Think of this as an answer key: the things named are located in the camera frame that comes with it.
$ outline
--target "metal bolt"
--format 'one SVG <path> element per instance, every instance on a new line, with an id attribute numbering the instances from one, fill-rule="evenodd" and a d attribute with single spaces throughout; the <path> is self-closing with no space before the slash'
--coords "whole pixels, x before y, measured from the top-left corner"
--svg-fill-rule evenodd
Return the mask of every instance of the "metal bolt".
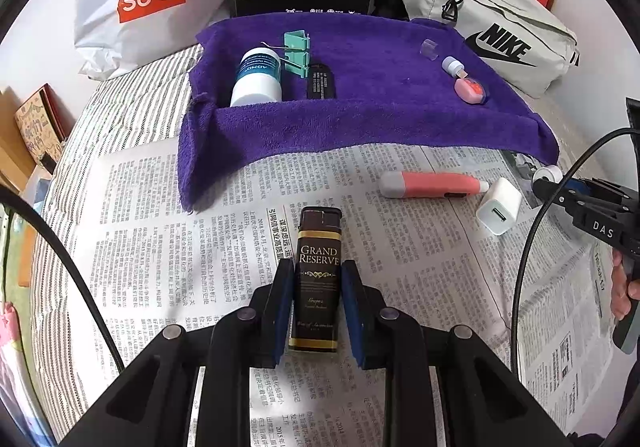
<path id="1" fill-rule="evenodd" d="M 182 329 L 178 324 L 169 324 L 167 327 L 162 330 L 162 337 L 171 340 L 177 339 L 182 333 Z"/>
<path id="2" fill-rule="evenodd" d="M 474 332 L 471 331 L 471 328 L 469 326 L 465 326 L 464 324 L 460 324 L 459 326 L 453 328 L 453 332 L 457 338 L 463 340 L 470 339 L 474 334 Z"/>
<path id="3" fill-rule="evenodd" d="M 400 312 L 395 308 L 389 308 L 387 306 L 380 310 L 380 316 L 385 319 L 385 321 L 395 321 L 400 316 Z"/>
<path id="4" fill-rule="evenodd" d="M 238 310 L 238 318 L 241 321 L 250 321 L 255 318 L 255 310 L 253 308 L 249 308 L 249 306 L 240 308 Z"/>

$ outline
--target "newspaper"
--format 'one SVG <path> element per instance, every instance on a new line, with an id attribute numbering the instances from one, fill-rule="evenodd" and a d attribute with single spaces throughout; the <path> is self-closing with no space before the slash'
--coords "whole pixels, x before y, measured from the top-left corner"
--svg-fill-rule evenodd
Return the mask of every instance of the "newspaper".
<path id="1" fill-rule="evenodd" d="M 364 284 L 422 325 L 467 324 L 508 364 L 514 278 L 539 201 L 525 195 L 516 227 L 496 237 L 474 216 L 480 196 L 391 200 L 377 181 L 385 170 L 449 171 L 526 186 L 533 160 L 399 144 L 273 156 L 217 183 L 207 208 L 187 214 L 176 154 L 177 140 L 164 140 L 100 157 L 90 171 L 74 259 L 125 363 L 170 323 L 205 327 L 246 305 L 279 258 L 293 256 L 301 208 L 333 205 L 344 215 L 342 257 L 356 261 Z M 607 247 L 559 207 L 549 211 L 524 282 L 521 370 L 565 432 L 610 361 L 610 268 Z M 71 285 L 68 312 L 89 406 L 116 369 Z M 252 369 L 252 445 L 381 444 L 384 371 L 357 367 L 343 315 L 338 331 L 334 355 L 286 352 L 275 370 Z"/>

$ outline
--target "gold stripe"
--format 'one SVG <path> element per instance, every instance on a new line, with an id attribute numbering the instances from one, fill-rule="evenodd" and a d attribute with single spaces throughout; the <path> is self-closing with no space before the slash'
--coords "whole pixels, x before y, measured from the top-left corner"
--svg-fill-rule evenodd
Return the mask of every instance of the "gold stripe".
<path id="1" fill-rule="evenodd" d="M 337 239 L 338 241 L 342 239 L 339 233 L 327 231 L 299 231 L 298 239 L 301 237 L 322 237 L 324 239 Z"/>
<path id="2" fill-rule="evenodd" d="M 338 341 L 326 341 L 321 339 L 289 339 L 289 346 L 300 348 L 322 348 L 325 350 L 335 350 L 338 347 Z"/>

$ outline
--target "binder clip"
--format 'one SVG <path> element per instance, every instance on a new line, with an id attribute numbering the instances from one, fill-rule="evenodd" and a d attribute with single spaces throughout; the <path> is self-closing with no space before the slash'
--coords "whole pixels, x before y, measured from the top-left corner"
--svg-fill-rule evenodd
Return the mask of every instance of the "binder clip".
<path id="1" fill-rule="evenodd" d="M 272 50 L 284 50 L 284 69 L 295 73 L 302 78 L 306 78 L 309 72 L 309 47 L 310 38 L 304 30 L 286 32 L 284 34 L 284 46 L 269 46 L 262 42 L 267 48 Z"/>

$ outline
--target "hand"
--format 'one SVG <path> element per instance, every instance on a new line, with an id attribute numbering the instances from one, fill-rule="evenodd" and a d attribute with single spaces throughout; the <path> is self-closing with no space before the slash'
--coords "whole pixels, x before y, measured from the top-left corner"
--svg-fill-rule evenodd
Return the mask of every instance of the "hand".
<path id="1" fill-rule="evenodd" d="M 626 273 L 622 266 L 622 254 L 613 251 L 613 270 L 611 271 L 611 312 L 619 321 L 631 311 L 632 299 L 640 300 L 640 281 L 626 283 Z"/>

